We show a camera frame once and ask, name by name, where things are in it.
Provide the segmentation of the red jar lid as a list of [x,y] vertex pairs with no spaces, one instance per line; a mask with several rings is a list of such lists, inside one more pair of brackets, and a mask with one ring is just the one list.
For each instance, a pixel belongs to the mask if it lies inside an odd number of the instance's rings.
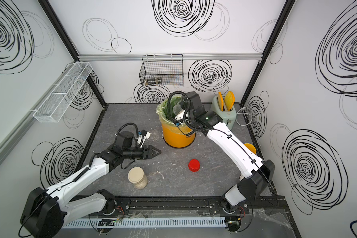
[[192,172],[198,172],[200,170],[200,162],[197,159],[190,160],[188,168]]

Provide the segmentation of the clear jar with oatmeal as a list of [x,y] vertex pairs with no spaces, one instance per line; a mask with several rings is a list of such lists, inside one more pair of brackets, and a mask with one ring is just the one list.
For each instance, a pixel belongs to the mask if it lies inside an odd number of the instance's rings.
[[182,111],[185,110],[185,106],[183,106],[182,102],[176,103],[172,108],[172,114],[174,117],[179,115]]

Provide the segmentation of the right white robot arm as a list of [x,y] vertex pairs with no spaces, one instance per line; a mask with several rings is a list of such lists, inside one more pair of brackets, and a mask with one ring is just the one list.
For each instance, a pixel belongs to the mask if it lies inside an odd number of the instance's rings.
[[251,152],[213,111],[206,111],[196,92],[179,92],[184,100],[182,121],[194,132],[202,132],[236,164],[244,177],[221,197],[223,209],[231,213],[243,201],[255,201],[270,185],[275,165]]

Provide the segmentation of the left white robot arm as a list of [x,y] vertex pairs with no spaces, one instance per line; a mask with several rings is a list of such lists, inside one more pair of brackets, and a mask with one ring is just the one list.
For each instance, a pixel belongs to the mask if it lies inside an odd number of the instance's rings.
[[76,219],[92,213],[112,215],[121,210],[113,195],[105,189],[79,200],[74,197],[125,159],[132,162],[149,160],[162,153],[152,145],[145,145],[144,141],[142,134],[135,138],[129,131],[118,132],[114,143],[95,154],[84,168],[55,185],[31,191],[20,218],[21,227],[35,238],[52,238]]

